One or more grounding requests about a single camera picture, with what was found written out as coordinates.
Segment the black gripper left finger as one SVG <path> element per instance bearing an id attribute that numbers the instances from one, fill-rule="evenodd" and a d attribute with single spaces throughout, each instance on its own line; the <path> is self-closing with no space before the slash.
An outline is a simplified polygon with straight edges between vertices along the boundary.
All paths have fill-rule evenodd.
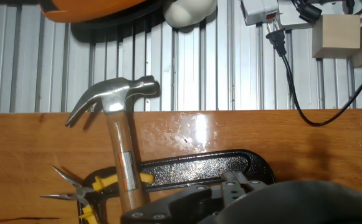
<path id="1" fill-rule="evenodd" d="M 120 223 L 199 223 L 223 208 L 220 185 L 193 185 L 124 213 Z"/>

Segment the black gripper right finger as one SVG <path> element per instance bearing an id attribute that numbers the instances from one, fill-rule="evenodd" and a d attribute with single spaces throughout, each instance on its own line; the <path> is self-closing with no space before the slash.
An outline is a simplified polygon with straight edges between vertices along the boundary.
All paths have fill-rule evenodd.
<path id="1" fill-rule="evenodd" d="M 225 172 L 222 179 L 221 194 L 224 205 L 230 205 L 243 195 L 267 186 L 259 180 L 248 180 L 241 172 Z"/>

